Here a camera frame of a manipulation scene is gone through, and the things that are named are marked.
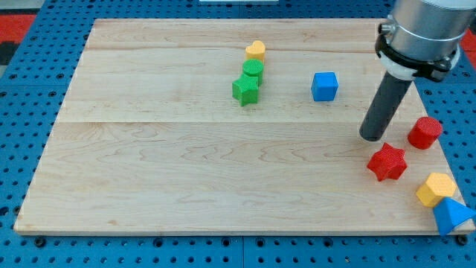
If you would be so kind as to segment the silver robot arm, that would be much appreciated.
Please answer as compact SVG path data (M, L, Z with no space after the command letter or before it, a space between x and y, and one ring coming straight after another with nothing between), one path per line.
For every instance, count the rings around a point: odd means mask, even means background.
M474 20L475 0L395 2L378 27L375 52L385 74L360 126L363 139L381 139L415 78L445 79Z

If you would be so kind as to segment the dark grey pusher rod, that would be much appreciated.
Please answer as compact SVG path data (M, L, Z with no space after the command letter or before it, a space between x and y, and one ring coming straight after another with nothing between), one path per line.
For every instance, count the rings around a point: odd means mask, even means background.
M364 140L382 138L411 83L411 80L400 80L385 73L359 129Z

